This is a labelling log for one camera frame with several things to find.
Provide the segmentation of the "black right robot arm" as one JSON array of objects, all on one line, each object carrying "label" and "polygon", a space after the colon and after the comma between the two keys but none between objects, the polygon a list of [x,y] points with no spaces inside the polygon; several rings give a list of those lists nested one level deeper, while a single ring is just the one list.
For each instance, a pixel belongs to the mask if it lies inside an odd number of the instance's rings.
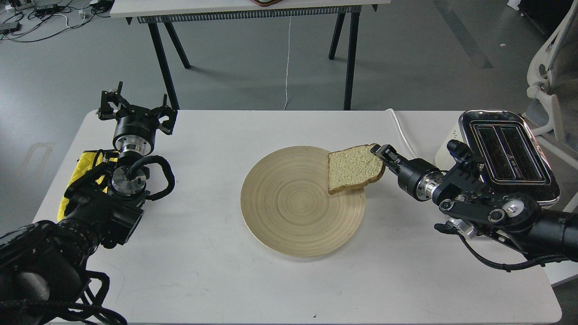
[{"label": "black right robot arm", "polygon": [[[542,208],[524,193],[498,193],[479,180],[482,162],[458,140],[447,144],[455,165],[449,171],[421,158],[407,160],[390,145],[374,145],[370,152],[397,176],[398,186],[419,202],[432,201],[447,216],[435,229],[458,235],[465,247],[481,263],[507,272],[544,266],[547,263],[577,261],[577,214]],[[526,261],[501,264],[477,253],[457,222],[473,227],[474,235],[484,235],[521,253]]]}]

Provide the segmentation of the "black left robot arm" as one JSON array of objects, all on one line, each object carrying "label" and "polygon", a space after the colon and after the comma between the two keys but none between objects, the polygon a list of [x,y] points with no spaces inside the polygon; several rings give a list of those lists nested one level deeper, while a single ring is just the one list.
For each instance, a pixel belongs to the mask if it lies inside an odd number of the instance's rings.
[{"label": "black left robot arm", "polygon": [[130,104],[117,90],[103,91],[100,120],[114,120],[112,150],[94,152],[89,169],[63,195],[58,222],[41,220],[1,237],[1,323],[44,325],[55,318],[91,324],[126,325],[119,313],[103,307],[110,279],[89,271],[99,247],[126,244],[143,216],[146,201],[175,188],[171,165],[154,156],[156,132],[171,135],[177,109],[164,95],[159,107]]}]

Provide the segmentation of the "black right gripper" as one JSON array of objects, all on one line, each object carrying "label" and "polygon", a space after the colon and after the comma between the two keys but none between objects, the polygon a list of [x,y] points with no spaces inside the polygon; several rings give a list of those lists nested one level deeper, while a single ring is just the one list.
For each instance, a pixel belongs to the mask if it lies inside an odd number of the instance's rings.
[{"label": "black right gripper", "polygon": [[439,168],[421,158],[407,160],[390,144],[375,144],[370,152],[397,176],[398,186],[417,201],[430,200],[436,187],[442,183],[443,173]]}]

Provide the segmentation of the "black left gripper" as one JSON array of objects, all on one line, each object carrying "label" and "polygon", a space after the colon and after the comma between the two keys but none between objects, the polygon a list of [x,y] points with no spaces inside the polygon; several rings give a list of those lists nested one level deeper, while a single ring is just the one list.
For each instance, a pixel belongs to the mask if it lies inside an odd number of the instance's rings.
[{"label": "black left gripper", "polygon": [[168,95],[163,95],[162,105],[154,109],[131,108],[121,95],[123,82],[110,91],[102,91],[99,120],[116,120],[113,147],[118,152],[152,152],[155,148],[156,131],[172,135],[178,110],[168,105]]}]

